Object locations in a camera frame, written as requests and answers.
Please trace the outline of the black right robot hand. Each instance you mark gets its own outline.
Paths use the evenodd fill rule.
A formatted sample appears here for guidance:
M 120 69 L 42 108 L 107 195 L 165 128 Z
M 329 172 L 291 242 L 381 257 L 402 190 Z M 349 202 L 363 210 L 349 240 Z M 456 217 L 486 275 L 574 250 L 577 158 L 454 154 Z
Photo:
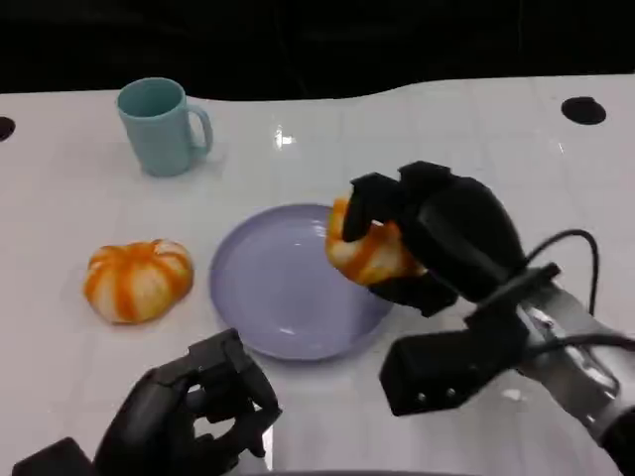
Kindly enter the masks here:
M 352 181 L 343 239 L 362 238 L 374 221 L 392 222 L 426 271 L 383 280 L 370 292 L 430 317 L 459 298 L 487 298 L 521 268 L 525 254 L 519 235 L 490 188 L 423 161 L 400 167 L 399 175 L 373 173 Z

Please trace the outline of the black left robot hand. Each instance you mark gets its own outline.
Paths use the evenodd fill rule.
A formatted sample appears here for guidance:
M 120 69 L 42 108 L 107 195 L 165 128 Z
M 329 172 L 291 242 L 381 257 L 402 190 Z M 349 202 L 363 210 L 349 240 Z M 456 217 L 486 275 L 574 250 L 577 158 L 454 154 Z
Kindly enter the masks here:
M 228 329 L 146 372 L 93 459 L 100 475 L 224 475 L 244 451 L 262 458 L 281 414 L 258 364 Z

